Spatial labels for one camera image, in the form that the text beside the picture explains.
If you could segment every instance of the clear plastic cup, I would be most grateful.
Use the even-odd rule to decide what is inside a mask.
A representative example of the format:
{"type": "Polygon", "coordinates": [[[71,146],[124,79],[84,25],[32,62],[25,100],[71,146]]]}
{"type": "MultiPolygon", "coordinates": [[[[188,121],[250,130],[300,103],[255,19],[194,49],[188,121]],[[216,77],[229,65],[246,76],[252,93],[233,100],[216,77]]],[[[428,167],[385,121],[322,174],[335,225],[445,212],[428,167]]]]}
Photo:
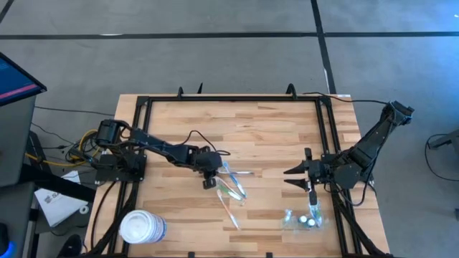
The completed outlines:
{"type": "Polygon", "coordinates": [[[146,244],[161,241],[166,236],[166,221],[148,211],[131,211],[123,218],[120,235],[129,244],[146,244]]]}

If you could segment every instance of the monitor screen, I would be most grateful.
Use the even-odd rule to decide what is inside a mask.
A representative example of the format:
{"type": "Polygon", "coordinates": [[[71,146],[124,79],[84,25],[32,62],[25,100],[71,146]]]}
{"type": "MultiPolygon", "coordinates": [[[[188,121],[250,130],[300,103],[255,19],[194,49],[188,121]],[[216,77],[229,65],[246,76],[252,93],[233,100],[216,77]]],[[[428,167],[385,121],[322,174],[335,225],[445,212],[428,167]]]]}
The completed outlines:
{"type": "Polygon", "coordinates": [[[0,106],[45,91],[31,75],[4,55],[0,55],[0,106]]]}

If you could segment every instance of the gray floor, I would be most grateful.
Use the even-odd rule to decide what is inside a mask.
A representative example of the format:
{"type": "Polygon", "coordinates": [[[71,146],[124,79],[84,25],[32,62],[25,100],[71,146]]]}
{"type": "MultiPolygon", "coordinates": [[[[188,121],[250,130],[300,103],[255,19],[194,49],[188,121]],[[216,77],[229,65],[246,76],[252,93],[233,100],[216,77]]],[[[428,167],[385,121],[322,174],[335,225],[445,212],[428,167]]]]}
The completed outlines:
{"type": "MultiPolygon", "coordinates": [[[[0,0],[0,8],[6,0],[0,0]]],[[[325,32],[459,31],[457,1],[320,0],[325,32]]],[[[15,0],[0,34],[315,31],[310,1],[15,0]]],[[[415,111],[398,128],[375,170],[378,202],[393,254],[456,257],[459,183],[434,177],[425,165],[429,135],[459,128],[459,39],[456,37],[333,38],[328,53],[339,94],[399,100],[415,111]]],[[[316,38],[2,40],[0,51],[49,91],[38,105],[113,113],[122,93],[327,92],[316,38]]],[[[381,106],[355,104],[364,133],[381,106]]],[[[97,115],[35,110],[34,122],[65,138],[95,128],[97,115]]],[[[43,145],[61,142],[38,130],[43,145]]],[[[62,156],[57,151],[48,152],[62,156]]],[[[459,178],[449,147],[429,152],[432,166],[459,178]]],[[[85,218],[66,221],[61,232],[85,218]]],[[[84,230],[73,230],[84,235],[84,230]]],[[[43,234],[39,257],[53,257],[55,236],[43,234]]]]}

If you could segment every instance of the wooden tabletop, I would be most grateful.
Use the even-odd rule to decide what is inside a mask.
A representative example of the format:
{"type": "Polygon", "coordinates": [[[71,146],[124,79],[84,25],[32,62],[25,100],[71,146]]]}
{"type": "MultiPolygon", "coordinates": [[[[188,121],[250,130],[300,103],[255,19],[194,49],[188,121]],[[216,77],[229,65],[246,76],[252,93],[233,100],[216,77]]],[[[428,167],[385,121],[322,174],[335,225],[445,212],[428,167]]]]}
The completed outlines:
{"type": "MultiPolygon", "coordinates": [[[[115,119],[132,123],[136,98],[137,95],[121,95],[115,119]]],[[[351,103],[338,100],[332,103],[341,148],[349,148],[360,139],[354,108],[351,103]]],[[[333,150],[325,108],[323,115],[333,150]]],[[[224,198],[242,229],[237,231],[216,191],[202,188],[198,173],[176,168],[163,157],[146,152],[148,164],[136,208],[164,217],[168,228],[160,243],[131,245],[129,257],[185,257],[188,252],[196,252],[197,257],[264,257],[266,252],[272,252],[275,257],[341,256],[331,197],[322,187],[317,188],[325,218],[322,228],[299,233],[281,228],[285,209],[294,210],[297,216],[308,213],[306,193],[283,182],[298,175],[286,176],[283,171],[305,158],[305,147],[312,149],[313,158],[322,154],[316,107],[312,102],[154,102],[149,128],[148,133],[171,143],[180,143],[190,130],[199,130],[218,149],[231,152],[224,159],[232,168],[253,171],[255,175],[238,177],[247,192],[244,206],[227,196],[224,198]]],[[[188,144],[206,145],[198,135],[192,136],[188,144]]],[[[231,180],[222,177],[232,185],[231,180]]],[[[98,188],[94,207],[99,205],[107,188],[108,184],[98,188]]],[[[96,242],[113,220],[118,189],[119,183],[102,205],[95,229],[96,242]]],[[[363,184],[358,183],[351,190],[354,202],[360,201],[362,189],[363,184]]],[[[88,247],[95,210],[85,239],[88,247]]],[[[377,200],[371,190],[367,191],[364,204],[355,208],[355,214],[369,238],[388,252],[377,200]]],[[[345,225],[352,252],[346,222],[345,225]]],[[[118,251],[121,243],[118,236],[118,251]]]]}

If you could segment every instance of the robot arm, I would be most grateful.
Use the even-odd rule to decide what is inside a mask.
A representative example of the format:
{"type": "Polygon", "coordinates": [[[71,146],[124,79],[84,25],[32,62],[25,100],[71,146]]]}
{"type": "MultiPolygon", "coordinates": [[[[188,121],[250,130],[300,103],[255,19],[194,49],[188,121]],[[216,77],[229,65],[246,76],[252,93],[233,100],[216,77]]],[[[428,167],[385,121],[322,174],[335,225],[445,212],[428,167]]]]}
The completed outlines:
{"type": "MultiPolygon", "coordinates": [[[[172,145],[153,135],[143,132],[139,128],[132,128],[129,124],[121,120],[104,120],[100,123],[95,143],[101,148],[107,148],[118,159],[125,162],[136,157],[136,151],[148,150],[163,156],[169,163],[182,168],[190,168],[193,171],[203,173],[205,189],[216,185],[214,176],[217,175],[218,168],[222,167],[222,158],[216,151],[212,151],[209,146],[202,148],[187,145],[172,145]],[[128,130],[129,136],[123,140],[123,132],[128,130]]],[[[93,166],[101,167],[103,164],[94,163],[93,166]]]]}
{"type": "Polygon", "coordinates": [[[311,149],[305,149],[306,160],[284,174],[308,172],[309,186],[301,180],[286,180],[308,191],[314,184],[333,182],[343,189],[353,188],[359,180],[372,180],[371,170],[381,147],[389,134],[399,125],[411,121],[413,109],[397,101],[387,103],[376,125],[356,145],[338,154],[327,154],[321,160],[313,160],[311,149]]]}

